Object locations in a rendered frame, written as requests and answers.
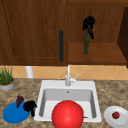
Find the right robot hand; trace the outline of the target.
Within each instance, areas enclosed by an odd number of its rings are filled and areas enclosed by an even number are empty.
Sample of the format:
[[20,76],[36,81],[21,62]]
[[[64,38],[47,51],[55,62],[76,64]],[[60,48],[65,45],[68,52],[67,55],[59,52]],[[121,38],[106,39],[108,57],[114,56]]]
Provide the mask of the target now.
[[95,23],[95,18],[93,16],[88,16],[83,21],[83,30],[86,31],[87,38],[91,38],[91,39],[94,38],[92,31],[94,23]]

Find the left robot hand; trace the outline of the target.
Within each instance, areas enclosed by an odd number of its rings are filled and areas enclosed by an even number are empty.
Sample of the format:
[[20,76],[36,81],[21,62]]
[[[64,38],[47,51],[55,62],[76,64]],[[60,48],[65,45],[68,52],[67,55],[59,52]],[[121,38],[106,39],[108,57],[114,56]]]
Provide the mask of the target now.
[[24,103],[23,108],[27,112],[31,112],[31,116],[35,116],[34,109],[37,107],[37,104],[34,101],[27,101]]

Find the small dark purple thing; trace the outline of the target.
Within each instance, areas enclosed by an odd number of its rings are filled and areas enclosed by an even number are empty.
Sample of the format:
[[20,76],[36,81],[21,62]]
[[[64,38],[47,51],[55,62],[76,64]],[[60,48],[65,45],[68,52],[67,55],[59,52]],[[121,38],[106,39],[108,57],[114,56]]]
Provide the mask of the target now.
[[17,103],[22,103],[24,101],[24,98],[23,98],[23,96],[17,96],[17,100],[16,100],[16,102]]

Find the blue plate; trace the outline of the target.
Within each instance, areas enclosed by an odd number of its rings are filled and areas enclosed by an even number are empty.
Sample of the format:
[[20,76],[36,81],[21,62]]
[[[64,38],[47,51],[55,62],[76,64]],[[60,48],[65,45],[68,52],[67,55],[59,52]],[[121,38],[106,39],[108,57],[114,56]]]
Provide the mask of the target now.
[[23,109],[24,103],[21,103],[19,107],[16,107],[16,103],[9,104],[3,111],[3,119],[7,123],[17,124],[21,123],[28,118],[29,112]]

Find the white sink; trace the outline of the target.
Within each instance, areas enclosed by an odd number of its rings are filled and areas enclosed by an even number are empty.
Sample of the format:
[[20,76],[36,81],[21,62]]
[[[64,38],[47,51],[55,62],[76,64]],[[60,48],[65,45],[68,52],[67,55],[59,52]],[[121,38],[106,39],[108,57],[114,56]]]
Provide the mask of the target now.
[[64,80],[43,80],[40,87],[35,121],[50,121],[54,107],[63,100],[72,100],[84,111],[84,122],[101,122],[96,86],[93,81],[76,81],[69,87]]

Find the dark green bottle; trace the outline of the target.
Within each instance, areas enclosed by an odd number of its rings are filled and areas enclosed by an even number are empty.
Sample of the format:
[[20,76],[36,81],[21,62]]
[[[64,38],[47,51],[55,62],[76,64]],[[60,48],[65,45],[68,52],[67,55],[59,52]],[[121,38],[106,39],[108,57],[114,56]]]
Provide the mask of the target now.
[[88,49],[89,49],[89,32],[88,30],[86,30],[86,36],[85,36],[85,40],[84,40],[84,54],[88,55]]

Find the white cylinder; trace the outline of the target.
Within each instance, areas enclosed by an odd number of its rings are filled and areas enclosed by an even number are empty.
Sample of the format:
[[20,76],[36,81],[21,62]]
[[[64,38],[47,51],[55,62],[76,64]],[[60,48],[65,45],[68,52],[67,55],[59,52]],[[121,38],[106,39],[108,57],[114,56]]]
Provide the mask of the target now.
[[33,69],[32,69],[32,66],[25,66],[25,70],[26,70],[27,78],[33,79],[34,76],[33,76]]

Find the green potted plant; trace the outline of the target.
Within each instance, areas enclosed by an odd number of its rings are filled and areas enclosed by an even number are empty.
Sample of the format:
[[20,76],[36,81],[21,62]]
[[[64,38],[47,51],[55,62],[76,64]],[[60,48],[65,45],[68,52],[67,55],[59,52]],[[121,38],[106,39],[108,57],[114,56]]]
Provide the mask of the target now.
[[15,86],[12,70],[13,68],[0,66],[0,89],[3,91],[9,91]]

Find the red ball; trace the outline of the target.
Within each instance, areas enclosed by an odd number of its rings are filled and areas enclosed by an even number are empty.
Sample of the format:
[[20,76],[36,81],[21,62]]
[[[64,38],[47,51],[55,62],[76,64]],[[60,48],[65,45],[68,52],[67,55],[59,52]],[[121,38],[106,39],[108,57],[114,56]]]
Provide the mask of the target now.
[[83,123],[83,109],[76,102],[59,102],[52,111],[52,123],[55,128],[80,128]]

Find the white tap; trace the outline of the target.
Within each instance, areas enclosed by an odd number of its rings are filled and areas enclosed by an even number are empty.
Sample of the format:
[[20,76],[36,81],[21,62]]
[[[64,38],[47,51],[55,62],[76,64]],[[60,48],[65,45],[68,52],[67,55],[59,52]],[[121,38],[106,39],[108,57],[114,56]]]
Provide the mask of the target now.
[[70,65],[68,65],[67,66],[67,75],[65,76],[65,85],[69,87],[72,82],[75,83],[78,75],[79,75],[79,73],[76,75],[75,78],[72,78],[70,75]]

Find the brown wooden cupboard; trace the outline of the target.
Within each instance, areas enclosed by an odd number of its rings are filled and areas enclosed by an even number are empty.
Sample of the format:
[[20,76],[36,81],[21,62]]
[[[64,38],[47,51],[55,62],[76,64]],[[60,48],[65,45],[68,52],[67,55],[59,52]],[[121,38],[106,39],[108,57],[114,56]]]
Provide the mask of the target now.
[[128,65],[128,0],[0,0],[0,65],[69,64]]

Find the small red round thing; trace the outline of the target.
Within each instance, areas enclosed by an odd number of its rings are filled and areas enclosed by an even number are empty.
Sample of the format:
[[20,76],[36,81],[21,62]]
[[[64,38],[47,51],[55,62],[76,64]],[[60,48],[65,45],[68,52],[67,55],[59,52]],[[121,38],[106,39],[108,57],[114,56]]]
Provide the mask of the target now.
[[118,112],[114,112],[114,113],[112,114],[112,117],[113,117],[114,119],[118,119],[118,118],[120,117],[120,114],[119,114]]

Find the white plate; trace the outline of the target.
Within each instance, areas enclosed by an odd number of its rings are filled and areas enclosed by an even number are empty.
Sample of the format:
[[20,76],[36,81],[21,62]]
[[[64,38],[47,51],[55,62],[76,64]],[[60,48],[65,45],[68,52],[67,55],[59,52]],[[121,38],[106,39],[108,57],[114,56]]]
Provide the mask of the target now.
[[[114,119],[112,114],[118,112],[120,117]],[[106,122],[113,128],[128,128],[128,111],[119,106],[110,106],[104,111],[104,118]]]

